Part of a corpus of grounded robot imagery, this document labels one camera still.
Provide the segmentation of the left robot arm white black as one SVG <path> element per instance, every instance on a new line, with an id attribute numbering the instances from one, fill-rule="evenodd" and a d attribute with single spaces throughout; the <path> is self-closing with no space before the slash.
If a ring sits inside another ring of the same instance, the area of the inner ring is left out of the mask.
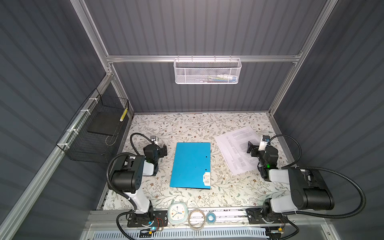
<path id="1" fill-rule="evenodd" d="M 140 136 L 150 143 L 143 148 L 141 155 L 134 145 L 133 137 Z M 157 217 L 153 203 L 149 200 L 141 189 L 143 177 L 154 177 L 159 171 L 159 160 L 168 155 L 167 145 L 159 146 L 158 138 L 151 138 L 141 133 L 132 133 L 130 143 L 134 150 L 133 153 L 122 152 L 110 160 L 107 166 L 106 179 L 107 186 L 117 195 L 128 200 L 132 205 L 129 211 L 120 213 L 116 217 L 116 225 L 121 234 L 133 240 L 120 223 L 120 219 L 125 216 L 128 228 L 143 227 L 139 231 L 139 237 L 150 238 L 154 233 L 163 230 L 166 226 L 164 218 Z"/>

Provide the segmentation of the blue folder black inside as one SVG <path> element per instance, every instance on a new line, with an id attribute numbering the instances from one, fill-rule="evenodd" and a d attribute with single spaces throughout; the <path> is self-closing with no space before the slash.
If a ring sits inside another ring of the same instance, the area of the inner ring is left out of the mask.
<path id="1" fill-rule="evenodd" d="M 211 188 L 211 144 L 177 143 L 171 188 Z"/>

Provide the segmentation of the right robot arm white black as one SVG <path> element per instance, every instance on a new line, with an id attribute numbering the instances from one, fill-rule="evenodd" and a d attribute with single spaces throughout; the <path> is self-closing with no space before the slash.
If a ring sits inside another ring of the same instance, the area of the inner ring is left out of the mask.
<path id="1" fill-rule="evenodd" d="M 249 224 L 275 224 L 266 229 L 266 236 L 271 240 L 288 240 L 300 231 L 299 227 L 289 220 L 290 215 L 305 215 L 323 219 L 346 219 L 356 216 L 363 211 L 367 198 L 362 188 L 351 178 L 334 170 L 321 167 L 298 167 L 298 161 L 278 168 L 279 151 L 272 146 L 274 137 L 263 136 L 259 145 L 248 142 L 247 153 L 258 159 L 257 169 L 263 180 L 271 183 L 288 184 L 290 194 L 279 198 L 267 198 L 263 205 L 246 209 Z M 332 210 L 335 207 L 334 197 L 328 188 L 322 172 L 334 174 L 343 178 L 358 191 L 359 206 L 345 214 L 327 215 L 321 211 Z"/>

